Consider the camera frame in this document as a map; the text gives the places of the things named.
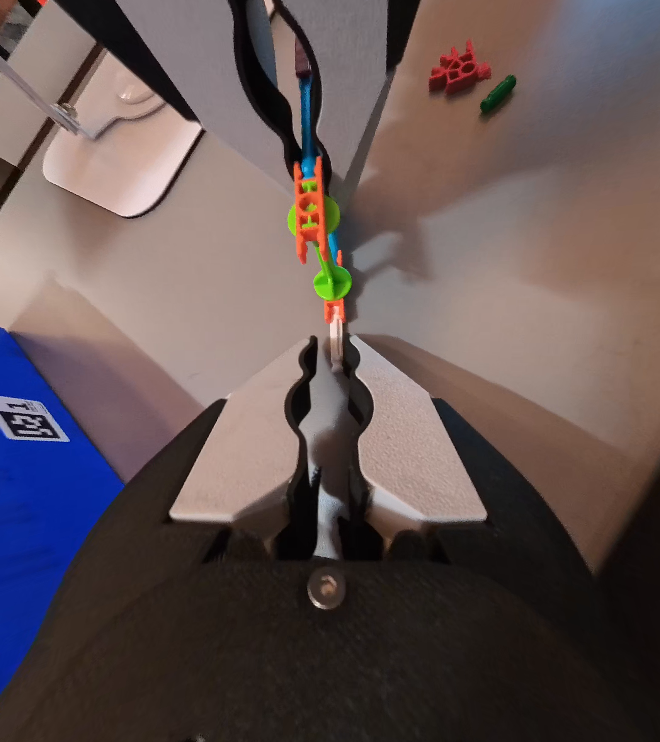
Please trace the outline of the green small toy piece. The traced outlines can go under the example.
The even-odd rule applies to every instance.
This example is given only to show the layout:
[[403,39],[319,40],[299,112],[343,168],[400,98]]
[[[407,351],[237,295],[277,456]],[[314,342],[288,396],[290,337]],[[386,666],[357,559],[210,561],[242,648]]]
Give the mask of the green small toy piece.
[[482,99],[480,103],[481,116],[490,116],[500,108],[511,96],[517,84],[515,75],[507,75]]

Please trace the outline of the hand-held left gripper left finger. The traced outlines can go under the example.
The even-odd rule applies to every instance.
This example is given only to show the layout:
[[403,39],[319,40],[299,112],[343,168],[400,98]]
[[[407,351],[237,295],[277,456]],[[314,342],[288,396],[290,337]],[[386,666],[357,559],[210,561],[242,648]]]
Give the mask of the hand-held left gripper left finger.
[[302,339],[226,400],[169,516],[221,524],[307,560],[317,541],[318,483],[299,426],[311,408],[318,342]]

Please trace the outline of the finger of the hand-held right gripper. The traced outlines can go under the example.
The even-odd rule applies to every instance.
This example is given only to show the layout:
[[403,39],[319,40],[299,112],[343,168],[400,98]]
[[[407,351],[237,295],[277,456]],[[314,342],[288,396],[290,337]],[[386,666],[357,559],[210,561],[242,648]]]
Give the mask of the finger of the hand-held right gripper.
[[277,85],[265,3],[119,6],[202,128],[291,193],[301,148],[291,106]]
[[350,201],[361,180],[395,71],[387,69],[386,1],[277,2],[311,63],[315,145],[329,193]]

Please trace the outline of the teal plastic panel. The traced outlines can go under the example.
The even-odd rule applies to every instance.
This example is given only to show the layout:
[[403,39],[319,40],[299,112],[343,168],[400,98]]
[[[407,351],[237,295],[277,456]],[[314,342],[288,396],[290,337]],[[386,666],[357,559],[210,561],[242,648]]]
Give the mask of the teal plastic panel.
[[[313,73],[298,73],[299,95],[300,95],[300,123],[301,123],[301,172],[303,177],[311,177],[315,174],[316,158],[319,154],[317,146],[313,139],[311,125],[311,95],[313,88]],[[325,194],[325,217],[328,248],[332,259],[336,265],[342,265],[342,252],[337,243],[337,237],[331,227],[335,224],[337,227],[340,223],[340,208],[332,199],[328,200]]]

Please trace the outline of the lime green spool rod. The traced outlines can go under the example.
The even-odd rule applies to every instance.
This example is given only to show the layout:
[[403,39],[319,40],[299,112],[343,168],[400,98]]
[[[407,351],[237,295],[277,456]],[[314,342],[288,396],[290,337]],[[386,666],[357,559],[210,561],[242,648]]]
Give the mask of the lime green spool rod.
[[[294,226],[291,223],[293,222],[293,220],[294,206],[291,207],[287,219],[287,223],[292,235],[294,235]],[[331,231],[335,232],[336,229],[337,227],[335,227],[335,224],[333,224],[331,227]],[[336,265],[332,259],[332,255],[328,261],[322,260],[320,251],[317,248],[316,243],[309,243],[308,249],[310,247],[314,248],[317,260],[319,261],[320,265],[320,271],[315,275],[314,278],[315,292],[324,301],[335,301],[344,298],[349,293],[352,287],[351,274],[344,267]]]

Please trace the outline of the blue plastic bin with label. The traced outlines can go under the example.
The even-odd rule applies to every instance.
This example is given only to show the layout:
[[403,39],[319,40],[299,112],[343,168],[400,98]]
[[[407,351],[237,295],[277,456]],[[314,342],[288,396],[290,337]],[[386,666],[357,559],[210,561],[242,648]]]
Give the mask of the blue plastic bin with label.
[[87,534],[123,487],[0,327],[0,694]]

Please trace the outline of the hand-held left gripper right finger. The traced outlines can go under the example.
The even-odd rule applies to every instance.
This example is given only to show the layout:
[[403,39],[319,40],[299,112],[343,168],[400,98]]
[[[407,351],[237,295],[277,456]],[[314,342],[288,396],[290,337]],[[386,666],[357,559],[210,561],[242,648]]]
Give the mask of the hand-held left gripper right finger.
[[345,339],[349,462],[345,558],[380,560],[401,533],[479,528],[488,513],[432,396],[360,337]]

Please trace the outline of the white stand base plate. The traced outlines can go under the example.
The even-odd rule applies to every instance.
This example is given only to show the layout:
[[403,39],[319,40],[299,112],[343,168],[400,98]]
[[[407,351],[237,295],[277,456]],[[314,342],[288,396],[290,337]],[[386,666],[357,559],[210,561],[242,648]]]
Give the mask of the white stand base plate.
[[1,48],[0,74],[58,128],[42,163],[47,181],[122,218],[138,218],[168,193],[203,130],[109,51],[99,56],[74,104],[47,101]]

